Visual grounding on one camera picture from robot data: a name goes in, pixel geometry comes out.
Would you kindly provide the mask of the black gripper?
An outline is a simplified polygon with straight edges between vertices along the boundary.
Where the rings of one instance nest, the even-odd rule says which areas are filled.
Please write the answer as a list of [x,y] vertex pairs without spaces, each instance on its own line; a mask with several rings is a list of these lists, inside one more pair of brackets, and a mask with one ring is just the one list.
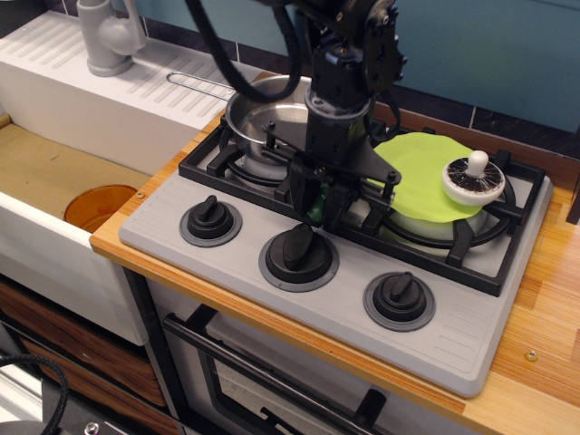
[[269,119],[263,124],[266,146],[271,148],[275,140],[280,140],[295,150],[288,176],[293,209],[299,216],[307,214],[319,195],[322,182],[316,170],[323,169],[325,175],[334,178],[354,178],[338,179],[327,189],[324,229],[333,230],[360,198],[360,183],[381,182],[382,190],[372,196],[390,199],[401,182],[401,173],[374,150],[399,134],[401,113],[391,101],[396,122],[388,127],[372,120],[374,98],[346,108],[331,103],[321,92],[307,90],[304,104],[307,119],[303,123]]

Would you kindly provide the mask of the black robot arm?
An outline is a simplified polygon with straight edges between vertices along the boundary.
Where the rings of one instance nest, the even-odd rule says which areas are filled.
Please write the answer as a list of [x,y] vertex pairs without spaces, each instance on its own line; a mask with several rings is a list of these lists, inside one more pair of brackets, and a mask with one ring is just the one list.
[[294,150],[288,170],[291,205],[300,217],[326,229],[339,226],[354,201],[364,198],[385,213],[401,174],[374,151],[393,139],[398,124],[372,121],[377,99],[401,116],[389,89],[406,58],[398,48],[393,1],[294,1],[305,16],[312,52],[311,83],[304,94],[303,127],[271,120],[266,141]]

